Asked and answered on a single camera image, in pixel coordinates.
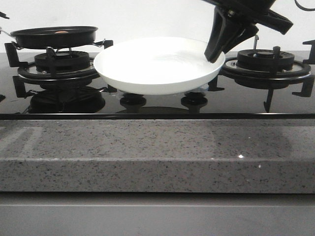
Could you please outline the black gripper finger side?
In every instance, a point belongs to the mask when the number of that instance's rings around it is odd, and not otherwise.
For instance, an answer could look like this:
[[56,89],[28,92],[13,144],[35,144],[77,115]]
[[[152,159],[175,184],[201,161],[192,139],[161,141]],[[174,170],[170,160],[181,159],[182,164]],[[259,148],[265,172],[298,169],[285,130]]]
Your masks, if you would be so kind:
[[223,52],[226,54],[229,52],[231,49],[239,45],[240,43],[246,41],[247,39],[255,36],[258,33],[259,29],[255,24],[250,24],[246,27],[242,27],[236,36],[230,40],[230,42],[225,46],[223,49]]

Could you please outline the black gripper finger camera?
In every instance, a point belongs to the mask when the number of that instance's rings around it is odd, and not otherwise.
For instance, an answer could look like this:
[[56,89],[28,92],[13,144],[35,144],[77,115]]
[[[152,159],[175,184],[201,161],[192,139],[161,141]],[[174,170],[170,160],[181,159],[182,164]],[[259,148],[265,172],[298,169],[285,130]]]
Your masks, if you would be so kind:
[[210,39],[204,55],[209,62],[215,62],[234,36],[234,23],[224,8],[216,6]]

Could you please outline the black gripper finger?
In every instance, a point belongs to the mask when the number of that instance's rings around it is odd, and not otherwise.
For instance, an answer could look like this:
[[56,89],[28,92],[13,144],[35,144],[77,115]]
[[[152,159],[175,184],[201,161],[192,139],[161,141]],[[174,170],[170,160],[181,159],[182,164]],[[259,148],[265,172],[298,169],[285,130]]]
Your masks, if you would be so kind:
[[0,12],[0,17],[4,19],[10,19],[5,13]]

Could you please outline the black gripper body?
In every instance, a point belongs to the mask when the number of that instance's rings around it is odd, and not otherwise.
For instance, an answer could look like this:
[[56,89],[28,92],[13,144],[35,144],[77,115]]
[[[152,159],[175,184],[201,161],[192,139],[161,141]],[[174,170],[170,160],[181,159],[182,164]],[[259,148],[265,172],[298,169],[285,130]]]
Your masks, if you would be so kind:
[[293,26],[288,18],[271,10],[275,0],[206,0],[206,2],[234,11],[254,23],[286,34]]

